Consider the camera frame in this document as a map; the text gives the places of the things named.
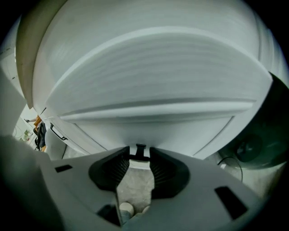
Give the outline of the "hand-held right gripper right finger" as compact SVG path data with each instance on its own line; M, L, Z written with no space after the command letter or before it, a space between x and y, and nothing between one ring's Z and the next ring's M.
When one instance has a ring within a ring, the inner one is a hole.
M128 231L239 231L261 199L219 166L150 148L154 189L150 208L126 223Z

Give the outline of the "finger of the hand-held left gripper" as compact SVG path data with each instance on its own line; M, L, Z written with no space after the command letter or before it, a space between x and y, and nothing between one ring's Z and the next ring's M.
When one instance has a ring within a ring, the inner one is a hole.
M10 135L0 138L0 224L61 225L36 162L36 151Z

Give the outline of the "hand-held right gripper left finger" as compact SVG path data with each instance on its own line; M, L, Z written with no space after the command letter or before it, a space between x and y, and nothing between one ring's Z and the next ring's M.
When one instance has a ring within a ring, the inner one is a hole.
M128 166L129 148L52 161L40 156L47 191L64 231L119 231L117 186Z

